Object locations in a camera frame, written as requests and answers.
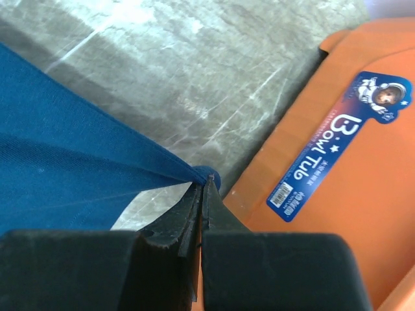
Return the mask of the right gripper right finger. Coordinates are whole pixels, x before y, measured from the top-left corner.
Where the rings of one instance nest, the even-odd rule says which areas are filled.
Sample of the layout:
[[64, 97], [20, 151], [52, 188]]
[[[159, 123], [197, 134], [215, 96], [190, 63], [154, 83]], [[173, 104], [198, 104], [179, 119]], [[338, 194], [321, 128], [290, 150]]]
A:
[[223, 204], [209, 178], [202, 201], [206, 310], [371, 310], [355, 257], [338, 235], [260, 233]]

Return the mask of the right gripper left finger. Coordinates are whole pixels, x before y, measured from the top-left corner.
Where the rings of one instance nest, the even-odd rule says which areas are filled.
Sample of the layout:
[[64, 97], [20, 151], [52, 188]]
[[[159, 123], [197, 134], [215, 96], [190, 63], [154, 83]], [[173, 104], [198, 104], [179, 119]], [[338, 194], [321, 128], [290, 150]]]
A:
[[190, 310], [203, 189], [139, 231], [12, 230], [1, 237], [2, 310]]

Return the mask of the dark blue t-shirt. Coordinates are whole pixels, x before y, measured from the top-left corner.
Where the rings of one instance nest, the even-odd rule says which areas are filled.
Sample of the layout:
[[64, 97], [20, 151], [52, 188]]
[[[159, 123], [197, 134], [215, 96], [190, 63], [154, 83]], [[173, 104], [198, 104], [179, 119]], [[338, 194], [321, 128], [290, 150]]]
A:
[[140, 192], [209, 178], [1, 47], [2, 232], [109, 230]]

